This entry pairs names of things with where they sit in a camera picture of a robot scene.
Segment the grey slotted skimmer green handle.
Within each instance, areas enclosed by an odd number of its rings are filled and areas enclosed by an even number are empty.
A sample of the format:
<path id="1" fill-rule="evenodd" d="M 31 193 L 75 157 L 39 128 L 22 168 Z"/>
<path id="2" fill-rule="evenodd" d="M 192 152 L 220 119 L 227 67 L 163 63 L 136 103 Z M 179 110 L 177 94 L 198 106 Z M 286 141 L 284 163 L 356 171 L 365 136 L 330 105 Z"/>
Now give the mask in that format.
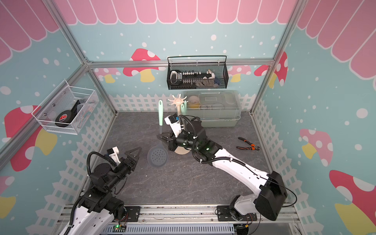
<path id="1" fill-rule="evenodd" d="M 164 115 L 164 105 L 163 101 L 158 102 L 158 115 L 159 115 L 159 135 L 163 132 L 163 115 Z M 163 167 L 168 161 L 168 152 L 165 149 L 163 142 L 157 137 L 159 143 L 152 147 L 147 155 L 148 163 L 155 168 Z"/>

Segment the beige skimmer green handle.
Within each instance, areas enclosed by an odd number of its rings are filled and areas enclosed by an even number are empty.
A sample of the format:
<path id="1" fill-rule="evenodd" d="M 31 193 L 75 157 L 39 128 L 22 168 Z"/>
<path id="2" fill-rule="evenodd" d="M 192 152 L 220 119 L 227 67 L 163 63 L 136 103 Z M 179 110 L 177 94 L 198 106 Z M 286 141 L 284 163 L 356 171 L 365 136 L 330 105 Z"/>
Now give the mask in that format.
<path id="1" fill-rule="evenodd" d="M 181 114 L 182 115 L 186 115 L 187 114 L 187 101 L 183 101 L 183 103 L 181 104 Z"/>

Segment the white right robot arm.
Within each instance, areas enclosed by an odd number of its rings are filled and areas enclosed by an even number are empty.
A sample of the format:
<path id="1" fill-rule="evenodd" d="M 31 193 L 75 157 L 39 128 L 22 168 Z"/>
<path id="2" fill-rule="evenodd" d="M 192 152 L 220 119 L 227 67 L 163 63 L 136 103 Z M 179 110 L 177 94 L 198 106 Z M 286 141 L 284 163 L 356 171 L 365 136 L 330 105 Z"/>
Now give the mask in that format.
<path id="1" fill-rule="evenodd" d="M 261 171 L 233 156 L 207 137 L 198 117 L 173 114 L 166 116 L 164 122 L 171 130 L 157 137 L 170 151 L 182 147 L 190 151 L 200 164 L 227 172 L 252 191 L 250 195 L 236 195 L 232 199 L 229 209 L 234 220 L 239 221 L 243 216 L 257 212 L 268 220 L 277 220 L 281 209 L 287 207 L 286 200 L 291 191 L 279 173 Z"/>

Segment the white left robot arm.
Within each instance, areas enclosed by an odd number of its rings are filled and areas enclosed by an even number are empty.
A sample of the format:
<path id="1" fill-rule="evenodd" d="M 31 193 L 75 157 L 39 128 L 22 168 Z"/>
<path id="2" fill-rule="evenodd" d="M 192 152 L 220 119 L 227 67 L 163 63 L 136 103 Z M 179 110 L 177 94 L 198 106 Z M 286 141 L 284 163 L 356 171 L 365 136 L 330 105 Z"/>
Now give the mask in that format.
<path id="1" fill-rule="evenodd" d="M 119 150 L 114 147 L 105 155 L 95 151 L 88 154 L 89 186 L 73 204 L 61 234 L 99 235 L 112 222 L 116 223 L 114 229 L 119 230 L 128 222 L 138 221 L 141 208 L 126 207 L 116 198 L 116 186 L 135 170 L 141 152 L 142 148 L 137 147 L 119 157 Z"/>

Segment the green storage box clear lid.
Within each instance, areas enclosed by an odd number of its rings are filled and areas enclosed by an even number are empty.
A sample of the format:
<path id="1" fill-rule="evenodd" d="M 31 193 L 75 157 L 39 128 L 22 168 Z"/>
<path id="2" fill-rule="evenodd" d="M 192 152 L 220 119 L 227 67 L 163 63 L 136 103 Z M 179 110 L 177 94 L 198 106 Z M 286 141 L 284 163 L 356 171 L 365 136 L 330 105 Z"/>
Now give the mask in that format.
<path id="1" fill-rule="evenodd" d="M 234 127 L 241 119 L 237 91 L 186 91 L 187 116 L 199 117 L 203 127 Z"/>

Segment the orange black pliers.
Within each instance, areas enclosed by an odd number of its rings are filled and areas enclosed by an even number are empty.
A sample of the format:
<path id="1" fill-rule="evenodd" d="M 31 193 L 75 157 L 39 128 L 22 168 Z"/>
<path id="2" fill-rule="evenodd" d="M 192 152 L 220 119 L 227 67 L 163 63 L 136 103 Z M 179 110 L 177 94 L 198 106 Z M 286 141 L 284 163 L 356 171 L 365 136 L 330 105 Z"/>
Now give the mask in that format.
<path id="1" fill-rule="evenodd" d="M 256 146 L 255 144 L 249 142 L 247 139 L 243 137 L 238 137 L 239 140 L 243 141 L 246 143 L 248 146 L 236 146 L 237 149 L 239 150 L 255 150 L 255 151 L 260 151 L 260 147 Z"/>

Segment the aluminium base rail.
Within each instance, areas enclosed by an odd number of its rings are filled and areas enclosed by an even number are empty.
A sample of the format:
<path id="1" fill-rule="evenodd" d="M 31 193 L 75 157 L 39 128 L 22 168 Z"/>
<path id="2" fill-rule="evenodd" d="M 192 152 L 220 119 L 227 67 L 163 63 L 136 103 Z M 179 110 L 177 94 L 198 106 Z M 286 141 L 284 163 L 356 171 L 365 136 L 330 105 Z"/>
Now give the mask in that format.
<path id="1" fill-rule="evenodd" d="M 283 208 L 275 221 L 258 212 L 239 221 L 228 206 L 216 204 L 125 205 L 125 216 L 117 221 L 108 211 L 87 213 L 77 208 L 70 220 L 67 206 L 54 235 L 303 235 L 293 208 Z"/>

